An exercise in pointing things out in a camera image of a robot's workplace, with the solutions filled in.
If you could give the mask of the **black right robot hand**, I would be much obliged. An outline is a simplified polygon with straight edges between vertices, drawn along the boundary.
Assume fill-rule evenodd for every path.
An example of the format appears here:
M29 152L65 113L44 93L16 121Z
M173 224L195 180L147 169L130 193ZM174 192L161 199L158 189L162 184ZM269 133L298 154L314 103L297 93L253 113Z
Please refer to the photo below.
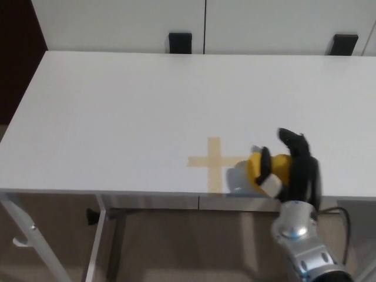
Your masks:
M312 156L307 139L285 128L279 128L277 134L289 154L273 156L265 146L253 153L247 161L249 181L282 203L307 202L318 210L322 197L320 164Z

